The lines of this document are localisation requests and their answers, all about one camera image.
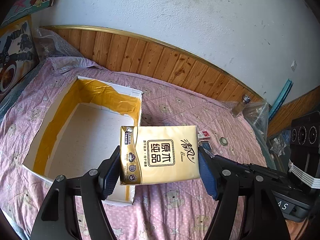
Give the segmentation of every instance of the yellow tape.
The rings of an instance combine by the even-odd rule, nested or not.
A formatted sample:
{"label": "yellow tape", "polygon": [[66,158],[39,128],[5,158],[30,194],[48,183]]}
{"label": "yellow tape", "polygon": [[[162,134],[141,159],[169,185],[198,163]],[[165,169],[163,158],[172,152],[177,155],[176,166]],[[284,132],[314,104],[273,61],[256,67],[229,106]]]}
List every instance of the yellow tape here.
{"label": "yellow tape", "polygon": [[48,124],[37,151],[33,171],[44,175],[57,135],[79,103],[94,103],[120,114],[127,114],[138,125],[141,101],[139,98],[119,94],[113,87],[98,80],[78,79],[61,101],[52,121]]}

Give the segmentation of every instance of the white wall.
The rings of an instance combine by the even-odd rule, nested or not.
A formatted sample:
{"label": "white wall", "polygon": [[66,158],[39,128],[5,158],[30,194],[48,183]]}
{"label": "white wall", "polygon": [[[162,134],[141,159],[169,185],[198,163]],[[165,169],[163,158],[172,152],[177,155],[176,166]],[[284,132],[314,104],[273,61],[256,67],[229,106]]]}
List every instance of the white wall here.
{"label": "white wall", "polygon": [[320,85],[320,24],[304,0],[55,0],[33,20],[165,41],[214,63],[271,104],[288,78],[294,85],[286,102]]}

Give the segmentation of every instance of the cardboard box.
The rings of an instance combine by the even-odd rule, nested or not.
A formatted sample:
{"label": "cardboard box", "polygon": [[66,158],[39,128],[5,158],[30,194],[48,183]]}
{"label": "cardboard box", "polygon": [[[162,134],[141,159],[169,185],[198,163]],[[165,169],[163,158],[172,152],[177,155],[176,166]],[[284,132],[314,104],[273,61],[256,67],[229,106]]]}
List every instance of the cardboard box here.
{"label": "cardboard box", "polygon": [[[48,109],[22,166],[52,183],[98,168],[120,145],[123,125],[140,125],[142,92],[128,87],[77,77]],[[121,186],[105,203],[131,205],[134,186]]]}

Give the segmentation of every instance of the wall switch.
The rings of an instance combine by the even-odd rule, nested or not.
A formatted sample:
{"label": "wall switch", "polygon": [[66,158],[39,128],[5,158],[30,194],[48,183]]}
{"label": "wall switch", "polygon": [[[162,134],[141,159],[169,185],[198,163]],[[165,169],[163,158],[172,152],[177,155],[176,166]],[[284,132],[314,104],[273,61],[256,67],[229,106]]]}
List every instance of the wall switch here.
{"label": "wall switch", "polygon": [[296,63],[296,61],[294,60],[294,61],[292,62],[292,65],[291,65],[292,71],[295,71],[295,70],[296,70],[296,67],[297,67],[297,63]]}

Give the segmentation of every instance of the pink bedsheet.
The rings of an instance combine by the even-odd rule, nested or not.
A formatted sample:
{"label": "pink bedsheet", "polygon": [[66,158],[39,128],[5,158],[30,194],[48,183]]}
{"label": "pink bedsheet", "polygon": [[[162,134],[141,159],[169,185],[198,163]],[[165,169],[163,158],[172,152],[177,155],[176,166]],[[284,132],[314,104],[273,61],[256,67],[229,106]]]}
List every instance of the pink bedsheet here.
{"label": "pink bedsheet", "polygon": [[[0,206],[31,233],[49,185],[21,167],[42,119],[59,92],[77,75],[142,90],[141,125],[197,125],[207,130],[215,153],[240,163],[266,165],[253,130],[242,116],[234,119],[218,101],[145,76],[92,67],[91,60],[49,58],[38,76],[7,112],[0,127]],[[220,145],[225,137],[228,146]],[[202,239],[216,208],[201,179],[137,186],[134,205],[105,206],[119,239]],[[83,239],[90,239],[80,198],[76,198]],[[237,238],[240,198],[231,239]]]}

